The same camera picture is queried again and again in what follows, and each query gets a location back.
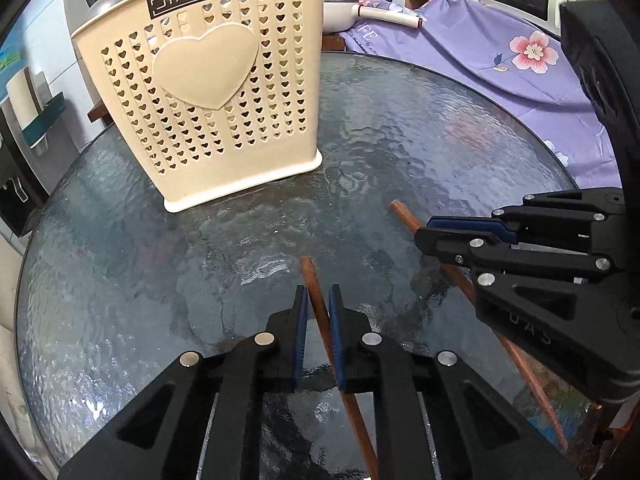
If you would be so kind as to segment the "brown wooden chopstick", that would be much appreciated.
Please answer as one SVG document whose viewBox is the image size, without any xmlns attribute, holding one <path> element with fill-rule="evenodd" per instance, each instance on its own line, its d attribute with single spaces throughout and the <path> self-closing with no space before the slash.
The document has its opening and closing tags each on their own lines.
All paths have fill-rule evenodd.
<svg viewBox="0 0 640 480">
<path fill-rule="evenodd" d="M 356 396 L 351 393 L 346 393 L 344 387 L 340 385 L 343 376 L 343 364 L 340 353 L 342 348 L 338 344 L 340 340 L 332 325 L 334 316 L 330 313 L 330 309 L 324 299 L 317 270 L 314 266 L 314 260 L 311 259 L 311 256 L 303 256 L 300 258 L 299 266 L 300 273 L 308 290 L 312 310 L 314 310 L 314 317 L 317 321 L 324 350 L 326 350 L 326 356 L 332 367 L 332 372 L 338 385 L 338 391 L 340 392 L 348 421 L 352 427 L 352 432 L 355 435 L 358 448 L 366 463 L 369 477 L 371 479 L 378 479 L 380 478 L 378 474 L 378 458 L 376 457 L 376 452 Z"/>
<path fill-rule="evenodd" d="M 396 214 L 399 220 L 412 234 L 416 234 L 418 229 L 422 226 L 421 221 L 416 218 L 409 208 L 400 200 L 392 200 L 388 208 Z M 440 268 L 448 275 L 448 278 L 458 286 L 458 289 L 465 294 L 466 298 L 471 301 L 471 304 L 475 304 L 476 297 L 473 284 L 464 272 L 458 266 L 452 266 L 451 264 L 446 263 L 442 263 Z M 528 385 L 530 392 L 533 393 L 539 407 L 547 416 L 555 433 L 555 437 L 558 438 L 561 450 L 566 452 L 568 449 L 568 441 L 565 437 L 564 430 L 560 424 L 558 416 L 556 416 L 554 408 L 552 408 L 552 404 L 548 396 L 544 392 L 544 388 L 542 388 L 541 382 L 535 375 L 532 367 L 528 364 L 528 361 L 525 359 L 524 353 L 521 352 L 521 349 L 513 342 L 506 339 L 505 336 L 498 333 L 494 333 L 494 335 L 498 338 L 498 341 L 503 346 L 503 349 L 506 350 L 508 356 L 510 356 L 511 361 L 518 369 L 521 378 L 524 379 L 524 382 Z"/>
</svg>

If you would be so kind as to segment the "purple floral cloth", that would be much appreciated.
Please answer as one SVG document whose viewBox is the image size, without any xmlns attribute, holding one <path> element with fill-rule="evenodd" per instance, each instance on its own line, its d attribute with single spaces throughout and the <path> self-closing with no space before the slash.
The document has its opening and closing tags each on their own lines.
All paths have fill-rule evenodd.
<svg viewBox="0 0 640 480">
<path fill-rule="evenodd" d="M 555 154 L 582 188 L 622 181 L 600 123 L 559 40 L 473 0 L 430 0 L 414 29 L 360 18 L 343 38 L 352 52 L 446 75 L 505 108 Z"/>
</svg>

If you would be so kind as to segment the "round glass table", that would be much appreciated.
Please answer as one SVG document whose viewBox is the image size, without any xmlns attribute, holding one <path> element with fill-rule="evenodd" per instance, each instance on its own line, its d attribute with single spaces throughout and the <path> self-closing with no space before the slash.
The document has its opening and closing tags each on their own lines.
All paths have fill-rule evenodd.
<svg viewBox="0 0 640 480">
<path fill-rule="evenodd" d="M 313 172 L 178 214 L 115 128 L 73 164 L 32 233 L 16 308 L 26 402 L 57 465 L 181 353 L 262 330 L 292 304 L 304 257 L 374 330 L 456 352 L 553 437 L 497 336 L 390 211 L 486 216 L 574 188 L 550 148 L 449 78 L 356 54 L 322 58 L 318 143 Z"/>
</svg>

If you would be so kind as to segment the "cream plastic utensil holder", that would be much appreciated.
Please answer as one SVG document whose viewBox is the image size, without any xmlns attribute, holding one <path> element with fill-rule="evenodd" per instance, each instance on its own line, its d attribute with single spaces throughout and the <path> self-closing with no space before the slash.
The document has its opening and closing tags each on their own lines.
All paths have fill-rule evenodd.
<svg viewBox="0 0 640 480">
<path fill-rule="evenodd" d="M 122 0 L 73 40 L 179 212 L 321 165 L 322 14 L 323 0 Z"/>
</svg>

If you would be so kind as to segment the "cream frying pan with lid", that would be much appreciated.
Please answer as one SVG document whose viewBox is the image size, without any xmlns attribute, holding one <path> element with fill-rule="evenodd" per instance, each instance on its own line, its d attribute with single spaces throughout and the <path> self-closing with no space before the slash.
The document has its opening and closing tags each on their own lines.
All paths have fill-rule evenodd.
<svg viewBox="0 0 640 480">
<path fill-rule="evenodd" d="M 360 0 L 323 0 L 322 34 L 332 35 L 349 30 L 360 18 L 413 29 L 422 25 L 420 16 L 366 6 Z"/>
</svg>

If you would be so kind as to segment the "water dispenser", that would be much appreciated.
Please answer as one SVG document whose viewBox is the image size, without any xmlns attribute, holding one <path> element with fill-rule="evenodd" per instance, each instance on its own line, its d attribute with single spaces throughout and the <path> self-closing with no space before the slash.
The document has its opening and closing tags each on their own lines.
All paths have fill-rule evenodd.
<svg viewBox="0 0 640 480">
<path fill-rule="evenodd" d="M 36 225 L 49 193 L 34 171 L 34 158 L 9 99 L 1 102 L 1 219 L 17 237 Z"/>
</svg>

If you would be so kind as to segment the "paper cup dispenser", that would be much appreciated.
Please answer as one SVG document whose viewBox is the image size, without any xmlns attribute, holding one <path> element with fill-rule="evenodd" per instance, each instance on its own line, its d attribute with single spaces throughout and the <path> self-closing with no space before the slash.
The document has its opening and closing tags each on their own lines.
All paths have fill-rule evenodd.
<svg viewBox="0 0 640 480">
<path fill-rule="evenodd" d="M 66 109 L 66 99 L 63 92 L 51 94 L 47 81 L 37 82 L 25 66 L 6 83 L 6 91 L 26 144 L 40 156 L 49 148 L 48 132 Z"/>
</svg>

